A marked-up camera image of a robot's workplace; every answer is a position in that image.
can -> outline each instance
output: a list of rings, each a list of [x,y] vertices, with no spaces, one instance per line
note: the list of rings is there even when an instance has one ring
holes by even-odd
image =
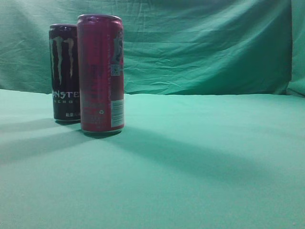
[[[77,26],[53,24],[49,39],[54,119],[60,122],[79,121]]]
[[[117,133],[124,127],[123,24],[112,15],[78,17],[81,128]]]

can lid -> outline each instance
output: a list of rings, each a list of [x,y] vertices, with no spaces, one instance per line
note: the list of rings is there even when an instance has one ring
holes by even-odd
[[[52,28],[52,27],[60,27],[60,26],[77,27],[76,25],[73,25],[73,24],[52,24],[52,25],[50,25],[50,28]]]
[[[84,18],[84,17],[113,18],[113,19],[118,19],[118,20],[122,21],[122,19],[118,16],[107,15],[107,14],[82,14],[82,15],[78,16],[78,19],[79,18]]]

pink can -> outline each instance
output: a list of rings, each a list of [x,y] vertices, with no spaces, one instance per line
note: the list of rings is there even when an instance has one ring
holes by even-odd
[[[123,24],[119,17],[78,17],[81,128],[116,133],[124,127]]]

monster energy can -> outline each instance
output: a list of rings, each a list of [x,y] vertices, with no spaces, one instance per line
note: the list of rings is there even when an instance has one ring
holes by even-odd
[[[49,39],[54,118],[63,122],[79,121],[77,27],[70,24],[51,25]]]
[[[81,128],[113,134],[124,127],[123,24],[119,17],[78,17]]]

white label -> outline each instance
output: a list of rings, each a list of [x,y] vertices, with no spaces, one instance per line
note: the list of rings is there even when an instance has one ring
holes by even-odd
[[[124,124],[124,100],[111,101],[111,127]]]

